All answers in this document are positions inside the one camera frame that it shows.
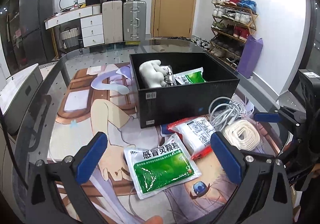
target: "blue sneaker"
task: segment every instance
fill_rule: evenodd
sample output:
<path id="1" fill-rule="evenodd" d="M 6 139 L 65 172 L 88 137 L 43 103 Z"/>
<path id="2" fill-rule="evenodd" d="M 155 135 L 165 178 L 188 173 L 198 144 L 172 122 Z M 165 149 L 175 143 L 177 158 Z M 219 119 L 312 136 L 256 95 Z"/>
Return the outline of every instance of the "blue sneaker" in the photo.
<path id="1" fill-rule="evenodd" d="M 241 2 L 237 3 L 237 6 L 251 9 L 254 14 L 257 13 L 257 3 L 251 0 L 241 0 Z"/>

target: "suitcase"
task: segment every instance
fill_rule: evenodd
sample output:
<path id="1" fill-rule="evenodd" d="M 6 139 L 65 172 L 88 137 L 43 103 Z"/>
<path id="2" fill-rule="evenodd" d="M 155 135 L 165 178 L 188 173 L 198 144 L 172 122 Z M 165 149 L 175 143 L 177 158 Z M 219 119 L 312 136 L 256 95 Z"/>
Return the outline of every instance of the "suitcase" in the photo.
<path id="1" fill-rule="evenodd" d="M 102 3 L 102 24 L 105 44 L 123 41 L 122 1 Z"/>
<path id="2" fill-rule="evenodd" d="M 146 39 L 147 4 L 129 1 L 123 4 L 123 35 L 125 41 Z"/>

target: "red sneaker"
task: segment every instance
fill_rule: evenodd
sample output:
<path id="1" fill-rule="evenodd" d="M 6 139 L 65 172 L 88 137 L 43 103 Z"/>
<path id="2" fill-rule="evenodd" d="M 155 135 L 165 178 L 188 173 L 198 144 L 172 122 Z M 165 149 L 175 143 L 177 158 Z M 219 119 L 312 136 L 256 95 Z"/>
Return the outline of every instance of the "red sneaker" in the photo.
<path id="1" fill-rule="evenodd" d="M 250 32 L 248 29 L 245 29 L 245 28 L 240 28 L 241 31 L 240 31 L 240 39 L 244 40 L 244 41 L 247 41 L 249 35 L 250 35 Z"/>
<path id="2" fill-rule="evenodd" d="M 237 6 L 238 2 L 241 2 L 241 0 L 228 0 L 228 1 L 225 1 L 224 4 Z"/>
<path id="3" fill-rule="evenodd" d="M 235 26 L 235 30 L 233 31 L 233 36 L 236 38 L 239 38 L 241 34 L 241 30 L 242 30 L 241 27 Z"/>

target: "cardboard box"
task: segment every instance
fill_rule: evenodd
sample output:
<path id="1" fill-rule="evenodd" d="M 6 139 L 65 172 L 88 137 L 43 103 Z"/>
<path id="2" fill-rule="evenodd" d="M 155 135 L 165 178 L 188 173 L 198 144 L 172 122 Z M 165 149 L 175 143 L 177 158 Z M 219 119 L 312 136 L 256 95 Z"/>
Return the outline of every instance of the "cardboard box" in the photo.
<path id="1" fill-rule="evenodd" d="M 139 74 L 139 67 L 149 60 L 161 60 L 161 65 L 171 65 L 174 74 L 203 67 L 203 78 L 207 82 L 146 88 Z M 215 98 L 231 98 L 239 83 L 239 79 L 232 72 L 203 52 L 132 54 L 130 67 L 134 101 L 141 128 L 206 115 L 210 103 Z"/>

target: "water bottle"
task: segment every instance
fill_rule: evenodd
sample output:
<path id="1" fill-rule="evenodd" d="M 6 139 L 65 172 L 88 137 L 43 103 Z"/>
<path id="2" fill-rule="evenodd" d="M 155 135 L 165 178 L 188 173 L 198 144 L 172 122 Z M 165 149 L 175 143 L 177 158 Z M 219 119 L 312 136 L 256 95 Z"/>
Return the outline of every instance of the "water bottle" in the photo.
<path id="1" fill-rule="evenodd" d="M 78 8 L 78 0 L 74 0 L 74 9 Z"/>

